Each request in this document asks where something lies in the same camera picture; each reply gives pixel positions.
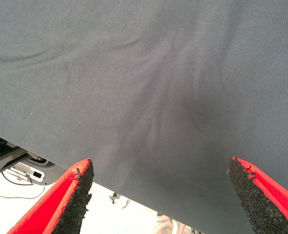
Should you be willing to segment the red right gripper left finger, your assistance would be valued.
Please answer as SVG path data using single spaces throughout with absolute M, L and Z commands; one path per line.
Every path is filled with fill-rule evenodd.
M 12 227 L 10 234 L 78 234 L 91 200 L 94 169 L 87 158 L 71 166 Z

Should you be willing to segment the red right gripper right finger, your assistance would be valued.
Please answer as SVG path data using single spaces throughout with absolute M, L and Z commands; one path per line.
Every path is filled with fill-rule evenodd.
M 229 179 L 256 234 L 288 234 L 288 190 L 258 167 L 232 157 Z

